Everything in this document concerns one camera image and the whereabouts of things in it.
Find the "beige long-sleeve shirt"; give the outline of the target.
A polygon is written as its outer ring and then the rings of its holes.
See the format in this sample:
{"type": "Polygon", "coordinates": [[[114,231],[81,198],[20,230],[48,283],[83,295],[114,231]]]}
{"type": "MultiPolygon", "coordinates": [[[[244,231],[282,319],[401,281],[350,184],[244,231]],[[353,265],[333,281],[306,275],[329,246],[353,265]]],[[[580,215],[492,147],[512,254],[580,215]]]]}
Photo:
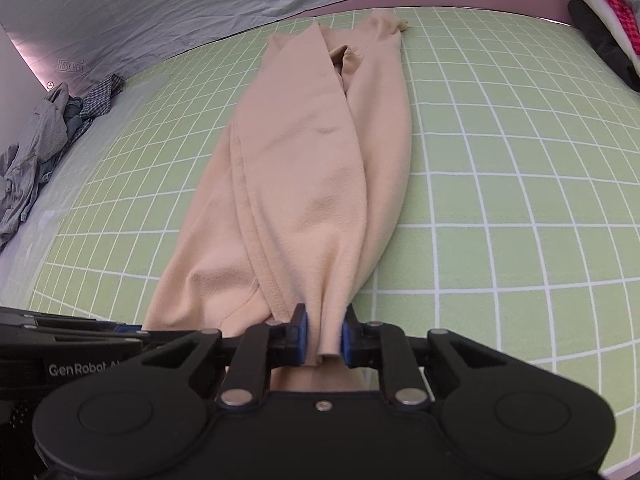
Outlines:
{"type": "Polygon", "coordinates": [[[275,370],[273,388],[363,388],[360,371],[341,358],[341,330],[405,199],[406,27],[375,10],[352,29],[314,23],[269,37],[192,196],[146,330],[238,336],[288,322],[303,304],[305,362],[275,370]]]}

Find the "blue denim jeans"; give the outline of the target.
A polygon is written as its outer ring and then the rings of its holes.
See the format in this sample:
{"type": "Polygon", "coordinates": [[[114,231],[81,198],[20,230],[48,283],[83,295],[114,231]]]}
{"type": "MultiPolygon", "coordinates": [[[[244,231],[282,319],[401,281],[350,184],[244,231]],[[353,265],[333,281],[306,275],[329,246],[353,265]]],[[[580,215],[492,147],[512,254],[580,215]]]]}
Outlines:
{"type": "Polygon", "coordinates": [[[91,126],[93,117],[85,110],[85,99],[72,96],[64,108],[63,119],[66,125],[65,145],[50,159],[40,165],[38,185],[46,185],[54,173],[55,168],[64,158],[74,143],[84,135],[91,126]]]}

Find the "blue plaid checked shirt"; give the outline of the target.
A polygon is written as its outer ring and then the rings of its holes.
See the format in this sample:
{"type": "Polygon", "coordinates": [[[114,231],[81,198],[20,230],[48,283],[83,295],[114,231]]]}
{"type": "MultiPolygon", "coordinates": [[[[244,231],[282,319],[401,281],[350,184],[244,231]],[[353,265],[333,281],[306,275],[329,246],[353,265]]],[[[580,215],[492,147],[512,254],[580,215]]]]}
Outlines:
{"type": "Polygon", "coordinates": [[[111,110],[112,101],[122,92],[124,85],[125,79],[117,74],[108,75],[95,84],[82,99],[80,117],[89,119],[107,114],[111,110]]]}

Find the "grey hoodie sweatshirt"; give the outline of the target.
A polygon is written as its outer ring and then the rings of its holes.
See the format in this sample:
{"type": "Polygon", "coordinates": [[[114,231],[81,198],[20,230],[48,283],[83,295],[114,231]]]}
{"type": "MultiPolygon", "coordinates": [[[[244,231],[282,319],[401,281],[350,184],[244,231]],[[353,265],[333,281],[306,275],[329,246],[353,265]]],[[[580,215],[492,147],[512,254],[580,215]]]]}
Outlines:
{"type": "Polygon", "coordinates": [[[17,143],[1,154],[1,248],[20,228],[21,214],[34,192],[40,166],[67,142],[63,113],[69,97],[65,82],[49,91],[28,118],[17,143]]]}

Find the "green grid cutting mat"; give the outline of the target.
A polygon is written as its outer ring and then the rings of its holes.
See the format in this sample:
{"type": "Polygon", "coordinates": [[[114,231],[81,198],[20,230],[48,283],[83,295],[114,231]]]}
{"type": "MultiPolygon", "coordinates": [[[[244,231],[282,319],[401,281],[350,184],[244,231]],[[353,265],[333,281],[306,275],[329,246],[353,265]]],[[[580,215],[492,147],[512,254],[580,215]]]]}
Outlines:
{"type": "MultiPolygon", "coordinates": [[[[398,228],[360,318],[442,326],[597,390],[616,416],[604,463],[639,469],[639,98],[570,26],[403,8],[412,153],[398,228]]],[[[186,208],[267,38],[208,44],[165,76],[89,177],[29,309],[140,323],[186,208]]]]}

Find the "folded red checked garment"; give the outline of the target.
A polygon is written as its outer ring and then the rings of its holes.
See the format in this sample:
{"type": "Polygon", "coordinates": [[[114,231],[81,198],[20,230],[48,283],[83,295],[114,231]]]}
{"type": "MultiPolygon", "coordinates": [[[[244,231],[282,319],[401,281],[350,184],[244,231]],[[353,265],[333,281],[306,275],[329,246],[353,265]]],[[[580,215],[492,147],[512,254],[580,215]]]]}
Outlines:
{"type": "Polygon", "coordinates": [[[623,31],[630,41],[632,50],[636,55],[640,54],[640,36],[636,18],[631,7],[624,0],[605,0],[613,10],[616,18],[620,22],[623,31]]]}

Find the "folded black garment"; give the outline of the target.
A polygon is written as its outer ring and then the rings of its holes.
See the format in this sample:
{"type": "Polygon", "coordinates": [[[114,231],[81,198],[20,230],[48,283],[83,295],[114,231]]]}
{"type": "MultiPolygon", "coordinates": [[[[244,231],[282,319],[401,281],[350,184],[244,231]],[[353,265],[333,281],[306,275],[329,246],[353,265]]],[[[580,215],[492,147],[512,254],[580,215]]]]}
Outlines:
{"type": "Polygon", "coordinates": [[[634,64],[597,14],[582,0],[570,0],[567,9],[573,25],[580,30],[594,52],[631,90],[639,92],[639,75],[634,64]]]}

